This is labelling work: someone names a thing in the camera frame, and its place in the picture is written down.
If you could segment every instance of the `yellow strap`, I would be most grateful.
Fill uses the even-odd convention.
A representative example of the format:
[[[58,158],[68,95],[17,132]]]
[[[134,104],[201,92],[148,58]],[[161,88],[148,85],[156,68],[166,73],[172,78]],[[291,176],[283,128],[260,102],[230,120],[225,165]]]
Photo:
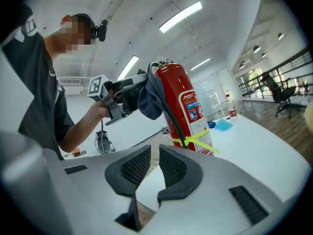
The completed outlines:
[[[196,143],[196,144],[201,145],[202,147],[204,147],[204,148],[206,148],[206,149],[208,149],[208,150],[210,150],[210,151],[212,151],[212,152],[214,152],[216,154],[219,154],[220,153],[219,150],[217,150],[217,149],[207,145],[206,143],[202,143],[199,140],[196,140],[197,138],[202,137],[204,134],[208,133],[208,131],[209,131],[209,129],[206,128],[204,131],[202,131],[202,132],[200,132],[200,133],[198,133],[196,135],[193,135],[191,137],[186,137],[186,140],[184,141],[185,145],[187,146],[190,142],[191,143]],[[181,143],[180,139],[172,139],[172,141],[173,142],[179,142],[180,145],[182,146],[182,143]]]

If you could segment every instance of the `black chair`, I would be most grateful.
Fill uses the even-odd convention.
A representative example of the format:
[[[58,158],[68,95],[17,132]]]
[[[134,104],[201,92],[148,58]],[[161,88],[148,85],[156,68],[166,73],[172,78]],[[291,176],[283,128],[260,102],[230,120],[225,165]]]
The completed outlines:
[[[268,73],[263,73],[262,76],[263,78],[261,79],[261,82],[269,88],[273,94],[274,101],[278,103],[275,117],[277,117],[279,112],[286,109],[289,113],[289,118],[291,118],[291,111],[289,108],[296,107],[298,108],[298,111],[300,110],[298,106],[292,105],[290,101],[290,97],[294,94],[296,87],[284,88],[283,85],[279,86]]]

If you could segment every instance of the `cable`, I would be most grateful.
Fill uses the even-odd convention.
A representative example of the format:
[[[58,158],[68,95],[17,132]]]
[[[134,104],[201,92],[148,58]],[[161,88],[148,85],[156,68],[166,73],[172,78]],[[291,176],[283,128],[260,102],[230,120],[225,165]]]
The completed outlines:
[[[184,148],[188,149],[188,147],[185,145],[185,142],[184,142],[186,140],[186,137],[185,137],[185,135],[181,129],[181,126],[179,125],[179,122],[177,121],[172,109],[167,104],[166,99],[164,98],[163,94],[161,93],[160,89],[158,88],[156,79],[152,73],[152,67],[153,66],[158,66],[158,63],[153,62],[153,63],[150,63],[148,65],[148,67],[147,67],[148,79],[149,79],[151,86],[152,86],[153,90],[155,91],[156,95],[161,100],[164,110],[166,111],[167,115],[169,116],[170,120],[172,121],[172,123],[173,123],[173,125],[174,125],[174,127],[175,127],[175,129],[179,135],[179,139],[181,141],[182,146]]]

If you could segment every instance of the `man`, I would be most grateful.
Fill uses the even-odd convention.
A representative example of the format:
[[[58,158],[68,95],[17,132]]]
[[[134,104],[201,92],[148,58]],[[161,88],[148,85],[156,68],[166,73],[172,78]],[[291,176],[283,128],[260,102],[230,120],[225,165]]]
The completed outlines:
[[[65,152],[74,150],[102,118],[108,117],[108,110],[102,102],[95,102],[74,124],[67,113],[65,91],[52,61],[62,53],[76,50],[78,45],[91,44],[95,39],[95,25],[86,14],[65,16],[60,28],[43,38],[38,33],[31,9],[23,4],[15,29],[2,43],[11,66],[34,95],[19,131],[43,148],[54,150],[60,160],[64,158],[59,146]]]

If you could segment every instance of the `black rectangle slot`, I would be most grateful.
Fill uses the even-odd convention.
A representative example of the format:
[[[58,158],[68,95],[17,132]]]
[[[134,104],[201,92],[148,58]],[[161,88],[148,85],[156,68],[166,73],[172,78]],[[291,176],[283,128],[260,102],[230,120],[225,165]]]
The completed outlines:
[[[72,173],[75,173],[75,172],[78,172],[78,171],[81,171],[81,170],[85,170],[85,169],[87,169],[87,167],[81,164],[81,165],[65,168],[64,171],[67,174],[72,174]]]
[[[252,225],[255,225],[268,216],[267,211],[257,202],[257,200],[243,186],[229,189],[236,202],[248,217]]]

